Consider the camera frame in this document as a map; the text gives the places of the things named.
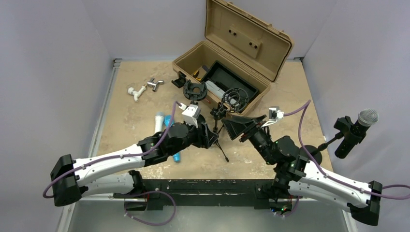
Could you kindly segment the black tripod shock-mount stand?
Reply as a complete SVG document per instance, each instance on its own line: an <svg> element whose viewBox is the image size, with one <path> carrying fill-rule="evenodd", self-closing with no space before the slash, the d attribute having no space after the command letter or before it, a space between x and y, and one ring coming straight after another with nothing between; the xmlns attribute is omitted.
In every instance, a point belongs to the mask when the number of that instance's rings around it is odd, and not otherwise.
<svg viewBox="0 0 410 232"><path fill-rule="evenodd" d="M213 132L219 135L221 129L218 130L218 121L227 116L227 113L240 113L247 106L249 96L247 92L242 88L228 89L221 98L221 101L217 104L217 107L211 110L211 115L215 120Z"/></svg>

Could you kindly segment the blue microphone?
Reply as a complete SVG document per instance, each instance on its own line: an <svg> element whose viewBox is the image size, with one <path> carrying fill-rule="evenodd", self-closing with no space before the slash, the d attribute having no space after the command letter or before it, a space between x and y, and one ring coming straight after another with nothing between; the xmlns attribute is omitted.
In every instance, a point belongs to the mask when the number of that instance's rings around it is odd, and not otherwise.
<svg viewBox="0 0 410 232"><path fill-rule="evenodd" d="M174 124L174 120L171 120L171 115L166 115L164 117L164 124L166 127L168 127L169 125L173 125ZM177 152L173 155L173 160L174 162L180 162L180 152Z"/></svg>

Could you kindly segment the black round-base mic stand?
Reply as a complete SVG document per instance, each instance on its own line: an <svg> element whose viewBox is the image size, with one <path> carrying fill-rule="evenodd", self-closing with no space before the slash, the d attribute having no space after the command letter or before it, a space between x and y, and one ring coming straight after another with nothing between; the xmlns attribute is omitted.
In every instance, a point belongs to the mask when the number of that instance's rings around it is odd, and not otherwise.
<svg viewBox="0 0 410 232"><path fill-rule="evenodd" d="M192 83L191 80L188 80L183 86L183 94L185 98L190 100L190 104L198 105L199 102L205 99L207 96L206 84L204 83L195 84L195 83Z"/></svg>

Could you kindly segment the white microphone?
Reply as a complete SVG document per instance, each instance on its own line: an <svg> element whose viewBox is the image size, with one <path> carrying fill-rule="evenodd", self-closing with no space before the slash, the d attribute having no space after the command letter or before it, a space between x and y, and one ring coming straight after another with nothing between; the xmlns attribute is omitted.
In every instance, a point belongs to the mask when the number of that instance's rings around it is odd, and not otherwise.
<svg viewBox="0 0 410 232"><path fill-rule="evenodd" d="M165 114L163 112L157 112L155 115L155 126L154 126L154 133L162 131L164 125L164 117Z"/></svg>

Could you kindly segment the black round-base clip stand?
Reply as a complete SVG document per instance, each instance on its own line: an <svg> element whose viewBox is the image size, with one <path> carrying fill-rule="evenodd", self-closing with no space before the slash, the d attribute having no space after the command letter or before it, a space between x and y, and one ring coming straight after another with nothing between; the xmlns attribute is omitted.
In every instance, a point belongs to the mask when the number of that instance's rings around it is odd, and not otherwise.
<svg viewBox="0 0 410 232"><path fill-rule="evenodd" d="M326 150L331 143L339 139L343 139L343 141L337 148L336 156L340 159L344 159L348 155L348 153L353 149L353 147L361 141L360 136L353 134L353 126L354 124L352 123L351 118L349 116L338 118L334 124L334 128L337 129L339 132L336 133L331 140L319 145L318 147L312 145L305 145L307 151L313 157L312 159L315 160L318 164L321 164L321 152Z"/></svg>

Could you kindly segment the black silver-grille microphone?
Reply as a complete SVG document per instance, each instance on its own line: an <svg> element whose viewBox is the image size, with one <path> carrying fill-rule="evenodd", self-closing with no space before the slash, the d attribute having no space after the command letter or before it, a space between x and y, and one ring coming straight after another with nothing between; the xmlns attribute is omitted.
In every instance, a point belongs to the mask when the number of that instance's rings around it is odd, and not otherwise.
<svg viewBox="0 0 410 232"><path fill-rule="evenodd" d="M338 118L334 128L343 135L343 141L335 151L335 156L344 159L351 150L363 141L367 130L379 120L379 113L374 109L364 109L358 114L357 121L352 122L349 116Z"/></svg>

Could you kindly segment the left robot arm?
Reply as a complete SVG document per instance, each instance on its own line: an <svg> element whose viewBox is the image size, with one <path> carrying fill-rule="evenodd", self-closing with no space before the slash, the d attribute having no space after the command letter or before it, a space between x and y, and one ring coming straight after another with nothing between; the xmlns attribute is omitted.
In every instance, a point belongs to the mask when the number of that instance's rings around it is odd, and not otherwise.
<svg viewBox="0 0 410 232"><path fill-rule="evenodd" d="M70 205L81 198L102 193L140 197L144 184L137 173L116 173L156 165L188 147L210 148L218 139L203 116L196 124L174 123L122 150L93 158L73 159L61 156L50 173L50 196L57 207Z"/></svg>

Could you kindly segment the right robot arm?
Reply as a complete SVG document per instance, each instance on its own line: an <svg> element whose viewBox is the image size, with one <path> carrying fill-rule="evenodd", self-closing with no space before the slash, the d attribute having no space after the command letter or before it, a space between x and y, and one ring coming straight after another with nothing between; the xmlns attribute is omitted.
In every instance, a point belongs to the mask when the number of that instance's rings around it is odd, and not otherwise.
<svg viewBox="0 0 410 232"><path fill-rule="evenodd" d="M232 140L250 141L265 163L274 165L276 176L268 192L273 199L293 195L333 203L363 224L378 225L381 183L355 181L317 166L289 136L272 141L262 128L263 119L233 116L222 123Z"/></svg>

